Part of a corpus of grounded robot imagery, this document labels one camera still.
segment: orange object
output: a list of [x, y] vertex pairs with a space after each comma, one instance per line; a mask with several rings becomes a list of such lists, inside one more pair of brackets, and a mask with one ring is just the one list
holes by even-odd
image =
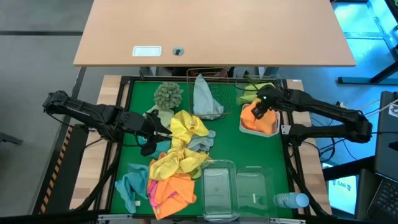
[[273, 126], [276, 122], [275, 111], [268, 110], [261, 119], [256, 119], [251, 112], [259, 99], [254, 100], [249, 106], [245, 107], [241, 113], [241, 119], [245, 128], [262, 131], [266, 134], [272, 134]]
[[[148, 181], [147, 189], [149, 189], [151, 179]], [[197, 196], [193, 194], [195, 181], [191, 180], [189, 174], [174, 174], [173, 176], [160, 180], [156, 193], [155, 202], [158, 207], [152, 207], [157, 220], [165, 218], [171, 214], [181, 211], [190, 203], [195, 203]]]

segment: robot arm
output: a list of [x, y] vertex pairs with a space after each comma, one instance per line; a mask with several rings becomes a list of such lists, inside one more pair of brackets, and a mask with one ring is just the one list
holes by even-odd
[[300, 90], [277, 90], [266, 85], [257, 92], [261, 102], [252, 110], [259, 119], [268, 109], [281, 111], [309, 111], [327, 118], [341, 121], [342, 124], [324, 127], [306, 127], [302, 124], [291, 124], [287, 128], [289, 142], [296, 145], [306, 138], [345, 138], [352, 142], [366, 143], [370, 141], [372, 124], [361, 111], [340, 108], [312, 98]]
[[136, 112], [125, 112], [123, 108], [110, 105], [92, 105], [70, 98], [64, 91], [50, 93], [43, 104], [44, 112], [66, 114], [84, 123], [89, 128], [97, 129], [99, 135], [111, 142], [121, 142], [124, 133], [147, 138], [141, 147], [141, 154], [148, 156], [155, 152], [156, 143], [170, 140], [159, 133], [171, 134], [162, 126], [159, 111], [146, 113], [146, 117]]

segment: green textured ball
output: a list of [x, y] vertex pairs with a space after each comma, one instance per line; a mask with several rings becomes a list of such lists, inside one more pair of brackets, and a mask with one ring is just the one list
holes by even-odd
[[172, 109], [181, 104], [183, 90], [174, 82], [163, 82], [154, 93], [155, 104], [160, 108]]

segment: white tray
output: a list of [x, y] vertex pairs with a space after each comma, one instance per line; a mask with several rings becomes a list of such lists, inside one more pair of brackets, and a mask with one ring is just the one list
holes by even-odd
[[[245, 107], [247, 107], [247, 106], [249, 106], [249, 105], [250, 105], [250, 104], [245, 104], [245, 105], [243, 105], [242, 111], [243, 111], [243, 109], [245, 109]], [[255, 135], [258, 135], [258, 136], [262, 136], [262, 137], [267, 137], [267, 138], [269, 138], [269, 137], [274, 136], [274, 135], [276, 135], [276, 134], [279, 133], [279, 127], [280, 127], [279, 123], [280, 123], [280, 113], [279, 113], [279, 111], [276, 111], [275, 133], [266, 134], [266, 133], [263, 133], [263, 132], [261, 132], [261, 131], [255, 131], [255, 130], [247, 129], [247, 128], [245, 128], [245, 127], [243, 126], [242, 119], [240, 119], [240, 122], [239, 122], [239, 130], [240, 130], [241, 132], [243, 132], [243, 133], [255, 134]]]

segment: floor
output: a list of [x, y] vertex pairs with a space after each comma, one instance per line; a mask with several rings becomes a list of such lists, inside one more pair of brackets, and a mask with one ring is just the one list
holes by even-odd
[[[83, 30], [92, 2], [0, 0], [0, 30]], [[340, 76], [371, 77], [394, 61], [384, 40], [363, 37], [379, 32], [373, 18], [376, 15], [391, 44], [398, 43], [397, 23], [384, 1], [371, 2], [372, 10], [363, 3], [333, 3], [356, 67], [281, 68], [282, 78], [302, 79], [305, 90], [319, 100], [342, 101], [349, 108], [379, 99], [384, 90], [396, 91], [396, 86], [336, 83]], [[48, 92], [72, 89], [78, 72], [72, 63], [79, 41], [80, 37], [0, 36], [0, 131], [24, 140], [21, 146], [0, 144], [0, 217], [30, 213], [59, 125], [43, 113], [41, 105]], [[137, 68], [89, 68], [79, 99], [95, 103], [105, 74], [137, 75]], [[378, 106], [374, 104], [364, 112]], [[323, 124], [330, 121], [314, 118]], [[376, 130], [377, 115], [370, 120]], [[317, 143], [322, 147], [330, 140], [318, 139]], [[374, 155], [374, 138], [367, 144], [346, 145], [357, 159]], [[331, 164], [353, 160], [344, 145], [338, 144]]]

